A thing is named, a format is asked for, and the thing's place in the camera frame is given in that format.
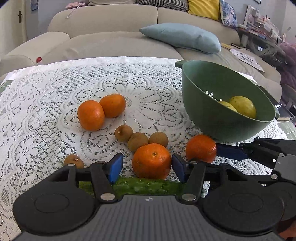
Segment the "green cucumber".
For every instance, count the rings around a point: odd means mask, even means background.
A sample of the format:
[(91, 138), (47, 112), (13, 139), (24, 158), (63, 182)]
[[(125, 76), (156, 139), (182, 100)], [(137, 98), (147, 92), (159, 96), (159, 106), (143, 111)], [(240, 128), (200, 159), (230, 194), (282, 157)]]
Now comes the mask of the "green cucumber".
[(177, 181), (119, 177), (114, 184), (107, 186), (107, 190), (99, 194), (112, 193), (116, 198), (124, 195), (179, 196), (184, 187), (184, 183)]

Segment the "orange mandarin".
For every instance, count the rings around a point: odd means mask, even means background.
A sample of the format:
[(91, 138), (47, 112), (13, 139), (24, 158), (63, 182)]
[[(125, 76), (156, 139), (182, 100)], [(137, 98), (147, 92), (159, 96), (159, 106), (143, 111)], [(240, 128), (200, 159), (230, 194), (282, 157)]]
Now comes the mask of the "orange mandarin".
[(105, 114), (99, 102), (88, 100), (79, 105), (77, 116), (82, 128), (98, 131), (104, 124)]
[(212, 163), (216, 155), (216, 143), (206, 135), (196, 135), (187, 142), (186, 157), (188, 161), (195, 158), (203, 162)]
[(120, 94), (111, 94), (100, 100), (106, 118), (115, 118), (121, 115), (126, 108), (125, 98)]
[(134, 153), (132, 169), (138, 178), (164, 180), (171, 171), (171, 154), (160, 144), (144, 145)]

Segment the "green colander bowl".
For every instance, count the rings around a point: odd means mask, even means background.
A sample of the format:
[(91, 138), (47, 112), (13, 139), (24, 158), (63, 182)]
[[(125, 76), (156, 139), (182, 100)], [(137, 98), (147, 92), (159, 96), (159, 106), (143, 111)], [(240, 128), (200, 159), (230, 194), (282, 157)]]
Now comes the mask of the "green colander bowl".
[[(267, 127), (275, 119), (275, 108), (265, 93), (239, 73), (207, 61), (177, 61), (182, 69), (183, 104), (190, 120), (201, 131), (222, 142), (242, 142)], [(250, 99), (256, 118), (223, 106), (234, 96)]]

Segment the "person in purple robe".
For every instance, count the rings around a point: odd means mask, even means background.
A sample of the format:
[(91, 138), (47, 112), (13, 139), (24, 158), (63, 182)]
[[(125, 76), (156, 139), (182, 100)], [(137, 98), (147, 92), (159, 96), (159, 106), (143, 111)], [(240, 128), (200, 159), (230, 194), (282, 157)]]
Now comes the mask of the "person in purple robe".
[(285, 64), (279, 68), (283, 94), (295, 105), (295, 45), (283, 42), (280, 48), (285, 52)]

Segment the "white lace tablecloth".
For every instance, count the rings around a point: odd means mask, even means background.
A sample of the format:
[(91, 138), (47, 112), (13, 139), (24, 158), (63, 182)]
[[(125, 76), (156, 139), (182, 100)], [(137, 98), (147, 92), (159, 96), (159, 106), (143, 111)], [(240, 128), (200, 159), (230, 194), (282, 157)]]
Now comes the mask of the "white lace tablecloth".
[(182, 98), (182, 70), (171, 59), (114, 58), (60, 62), (16, 72), (1, 96), (1, 193), (15, 199), (75, 153), (87, 164), (131, 151), (114, 130), (164, 132), (185, 152), (200, 128)]

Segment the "printed paper sheet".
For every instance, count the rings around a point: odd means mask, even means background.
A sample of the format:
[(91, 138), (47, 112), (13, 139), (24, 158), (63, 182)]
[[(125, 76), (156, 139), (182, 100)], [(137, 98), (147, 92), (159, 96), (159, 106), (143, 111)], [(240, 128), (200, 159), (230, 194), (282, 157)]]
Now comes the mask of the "printed paper sheet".
[(237, 51), (234, 48), (230, 48), (230, 52), (240, 61), (252, 66), (260, 72), (264, 72), (264, 69), (260, 66), (260, 64), (256, 61), (254, 57), (243, 52)]

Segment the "cluttered white desk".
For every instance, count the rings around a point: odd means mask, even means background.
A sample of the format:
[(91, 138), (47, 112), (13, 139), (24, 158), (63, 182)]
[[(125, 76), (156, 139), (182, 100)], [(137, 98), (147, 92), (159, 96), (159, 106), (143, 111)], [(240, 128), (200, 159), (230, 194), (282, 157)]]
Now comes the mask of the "cluttered white desk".
[(259, 10), (248, 5), (243, 24), (238, 25), (241, 32), (241, 45), (263, 58), (282, 54), (278, 46), (281, 41), (280, 30), (267, 16), (260, 14)]

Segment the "light blue pillow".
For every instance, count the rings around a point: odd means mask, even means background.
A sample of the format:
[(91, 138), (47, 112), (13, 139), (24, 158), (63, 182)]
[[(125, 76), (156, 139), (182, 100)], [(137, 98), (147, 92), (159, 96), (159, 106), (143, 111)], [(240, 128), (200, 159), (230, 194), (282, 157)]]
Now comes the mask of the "light blue pillow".
[(162, 23), (143, 27), (139, 31), (149, 38), (177, 48), (196, 50), (208, 54), (221, 51), (220, 41), (216, 35), (192, 25)]

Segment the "blue patterned cushion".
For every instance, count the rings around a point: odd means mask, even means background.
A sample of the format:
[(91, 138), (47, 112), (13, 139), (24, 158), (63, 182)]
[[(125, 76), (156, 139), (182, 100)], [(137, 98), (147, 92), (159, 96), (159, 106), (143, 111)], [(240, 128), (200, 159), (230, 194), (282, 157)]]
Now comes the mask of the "blue patterned cushion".
[(220, 3), (220, 15), (222, 24), (225, 27), (238, 29), (238, 21), (234, 8), (224, 0), (219, 1)]

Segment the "beige sofa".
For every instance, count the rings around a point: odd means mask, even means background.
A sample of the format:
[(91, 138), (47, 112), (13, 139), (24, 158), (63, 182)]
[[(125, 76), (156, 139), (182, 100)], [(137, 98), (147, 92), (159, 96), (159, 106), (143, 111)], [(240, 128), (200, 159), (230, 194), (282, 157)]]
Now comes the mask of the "beige sofa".
[(221, 43), (237, 47), (236, 30), (222, 23), (174, 9), (140, 4), (85, 6), (57, 13), (45, 33), (23, 43), (1, 57), (1, 78), (14, 70), (42, 64), (114, 56), (159, 57), (181, 60), (204, 60), (248, 74), (276, 100), (282, 88), (280, 73), (257, 58), (262, 71), (237, 59), (229, 50), (205, 54), (172, 47), (146, 37), (140, 29), (163, 23), (181, 23), (213, 33)]

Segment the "yellow cushion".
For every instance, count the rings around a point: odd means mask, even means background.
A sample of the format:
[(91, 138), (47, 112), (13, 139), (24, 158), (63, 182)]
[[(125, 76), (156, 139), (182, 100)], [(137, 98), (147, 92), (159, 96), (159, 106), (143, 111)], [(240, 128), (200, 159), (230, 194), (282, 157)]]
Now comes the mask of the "yellow cushion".
[(188, 0), (188, 7), (188, 13), (191, 15), (221, 20), (219, 0)]

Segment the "grey cushion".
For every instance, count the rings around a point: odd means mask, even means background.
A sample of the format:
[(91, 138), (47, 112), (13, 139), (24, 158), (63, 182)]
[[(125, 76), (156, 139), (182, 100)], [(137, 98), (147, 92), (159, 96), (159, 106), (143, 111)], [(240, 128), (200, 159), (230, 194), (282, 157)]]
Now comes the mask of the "grey cushion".
[(137, 0), (137, 4), (151, 5), (184, 12), (188, 12), (189, 10), (187, 0)]

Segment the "pink item on sofa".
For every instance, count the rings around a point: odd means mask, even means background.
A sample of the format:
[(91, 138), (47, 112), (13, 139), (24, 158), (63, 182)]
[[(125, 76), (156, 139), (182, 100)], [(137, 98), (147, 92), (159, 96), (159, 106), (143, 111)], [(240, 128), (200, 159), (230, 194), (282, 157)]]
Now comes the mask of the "pink item on sofa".
[(84, 6), (88, 6), (88, 4), (89, 4), (89, 1), (77, 1), (73, 3), (68, 3), (65, 6), (65, 9), (74, 9), (74, 8), (84, 7)]

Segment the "beige cushion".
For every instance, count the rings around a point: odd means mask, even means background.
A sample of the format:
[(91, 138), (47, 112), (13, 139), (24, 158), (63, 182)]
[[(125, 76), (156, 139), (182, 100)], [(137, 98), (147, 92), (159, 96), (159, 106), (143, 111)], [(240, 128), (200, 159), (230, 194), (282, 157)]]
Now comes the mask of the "beige cushion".
[(135, 4), (137, 0), (89, 0), (88, 6), (110, 5), (110, 4)]

